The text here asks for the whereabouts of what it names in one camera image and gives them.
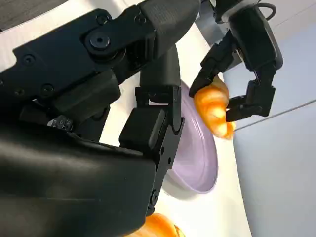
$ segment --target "croissant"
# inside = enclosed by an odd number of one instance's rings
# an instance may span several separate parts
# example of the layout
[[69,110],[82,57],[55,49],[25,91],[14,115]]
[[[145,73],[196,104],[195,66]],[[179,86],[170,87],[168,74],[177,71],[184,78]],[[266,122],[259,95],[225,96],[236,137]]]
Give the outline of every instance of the croissant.
[[236,126],[234,122],[226,122],[228,101],[229,91],[218,76],[214,77],[211,85],[202,88],[194,96],[196,110],[213,135],[232,139]]
[[146,217],[145,224],[126,237],[185,237],[182,231],[162,214]]

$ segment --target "wall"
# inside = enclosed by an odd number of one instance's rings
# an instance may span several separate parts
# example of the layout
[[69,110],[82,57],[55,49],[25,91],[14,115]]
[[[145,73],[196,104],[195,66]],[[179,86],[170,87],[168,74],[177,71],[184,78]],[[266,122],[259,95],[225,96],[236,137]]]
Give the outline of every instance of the wall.
[[[279,42],[284,66],[271,116],[237,123],[235,155],[254,237],[316,236],[315,41],[311,24]],[[250,79],[243,65],[224,74],[231,96],[244,94]]]

